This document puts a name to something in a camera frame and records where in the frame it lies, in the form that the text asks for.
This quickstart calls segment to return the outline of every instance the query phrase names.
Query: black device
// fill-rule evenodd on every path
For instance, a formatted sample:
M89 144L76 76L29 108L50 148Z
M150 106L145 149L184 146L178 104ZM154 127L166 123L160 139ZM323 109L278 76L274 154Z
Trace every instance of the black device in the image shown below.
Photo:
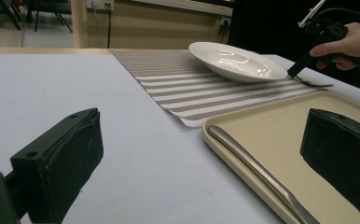
M0 173L0 224L62 223L104 155L100 113L72 114L11 157L13 171Z
M348 28L343 23L352 21L360 22L360 13L345 8L329 8L319 13L313 20L308 21L305 24L305 32L311 35L318 35L316 40L312 43L313 48L326 42L337 41L344 38L348 33ZM336 56L338 56L338 54L328 54L318 58L318 60L325 64L330 64ZM354 64L360 68L360 57L349 58L351 58ZM307 67L313 60L314 58L309 52L306 52L287 70L288 75L290 77L296 77L298 73Z
M360 211L358 121L331 111L311 108L300 154L317 174Z

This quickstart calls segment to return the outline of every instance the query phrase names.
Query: gray and white placemat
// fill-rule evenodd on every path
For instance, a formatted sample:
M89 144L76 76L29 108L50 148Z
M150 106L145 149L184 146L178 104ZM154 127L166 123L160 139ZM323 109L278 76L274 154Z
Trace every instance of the gray and white placemat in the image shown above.
M237 83L211 72L189 50L112 49L150 96L186 126L256 105L316 91L293 79Z

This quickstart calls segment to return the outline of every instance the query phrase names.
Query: tray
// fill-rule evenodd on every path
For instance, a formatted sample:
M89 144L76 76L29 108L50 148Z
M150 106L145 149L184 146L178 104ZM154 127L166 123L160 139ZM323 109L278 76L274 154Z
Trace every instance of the tray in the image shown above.
M320 223L360 223L360 212L315 173L299 153L311 108L332 111L360 122L360 105L334 93L319 91L211 117L203 123L203 139L286 223L300 221L242 161L207 133L207 127L214 124L227 131Z

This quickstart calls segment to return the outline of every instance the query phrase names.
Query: white table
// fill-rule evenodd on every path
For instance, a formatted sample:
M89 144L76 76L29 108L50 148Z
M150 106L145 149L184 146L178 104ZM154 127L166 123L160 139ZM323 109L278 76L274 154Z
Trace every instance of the white table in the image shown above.
M357 88L335 81L332 91L360 102ZM63 223L283 223L207 147L201 129L160 108L112 55L0 55L0 171L8 174L9 158L54 124L91 107L101 111L104 158Z

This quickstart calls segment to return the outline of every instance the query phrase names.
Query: wooden cabinet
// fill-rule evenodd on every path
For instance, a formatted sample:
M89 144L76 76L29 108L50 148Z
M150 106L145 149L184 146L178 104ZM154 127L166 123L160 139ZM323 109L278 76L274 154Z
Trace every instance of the wooden cabinet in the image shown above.
M109 13L72 0L75 48L107 48ZM116 0L111 15L111 49L187 49L197 41L227 43L220 24L232 9L187 0Z

